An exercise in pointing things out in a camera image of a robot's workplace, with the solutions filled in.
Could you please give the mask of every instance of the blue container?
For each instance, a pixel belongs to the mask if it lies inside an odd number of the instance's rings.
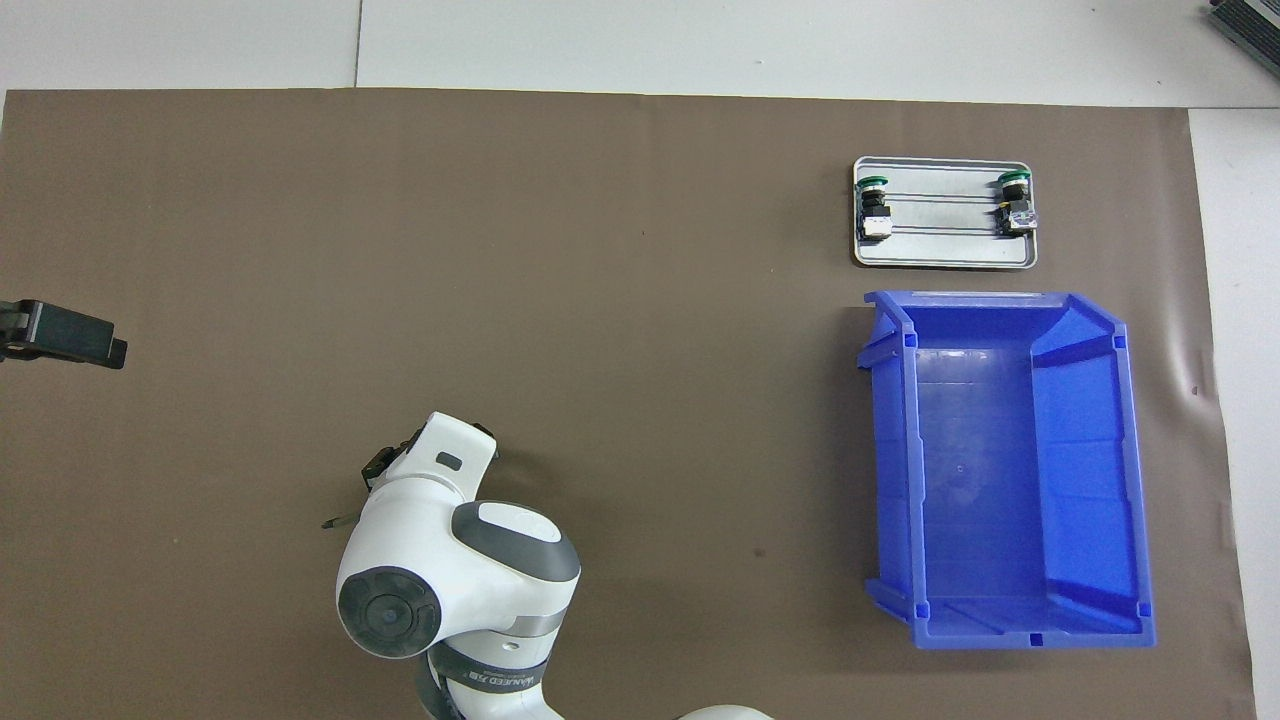
[[[1068,293],[867,301],[876,603],[922,648],[1155,644],[1124,323]]]

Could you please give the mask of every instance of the brown table surface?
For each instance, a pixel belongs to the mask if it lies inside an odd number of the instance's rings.
[[[860,155],[1015,159],[1039,264],[850,260]],[[876,610],[882,288],[1129,323],[1160,644],[927,652]],[[0,715],[421,717],[333,584],[357,471],[433,410],[585,570],[575,717],[1252,717],[1184,110],[518,92],[10,92],[0,296],[122,372],[0,366]]]

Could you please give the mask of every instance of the black clamp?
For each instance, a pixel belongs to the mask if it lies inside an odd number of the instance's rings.
[[[0,301],[0,361],[52,357],[119,370],[129,343],[114,336],[114,323],[58,305]]]

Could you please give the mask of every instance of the white robotic arm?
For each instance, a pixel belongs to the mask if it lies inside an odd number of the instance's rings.
[[[370,496],[338,569],[338,616],[372,655],[421,656],[419,698],[435,720],[563,720],[541,678],[581,565],[545,516],[476,501],[495,452],[483,428],[433,413],[370,461]],[[768,720],[737,706],[684,717]]]

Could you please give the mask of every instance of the silver tray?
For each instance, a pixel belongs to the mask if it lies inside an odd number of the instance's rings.
[[[1025,270],[1036,264],[1036,233],[1000,232],[996,178],[1030,172],[1023,163],[864,156],[854,163],[854,258],[869,266],[992,268]],[[893,213],[893,234],[881,241],[858,236],[856,182],[884,176],[884,202]],[[1034,178],[1029,181],[1034,204]]]

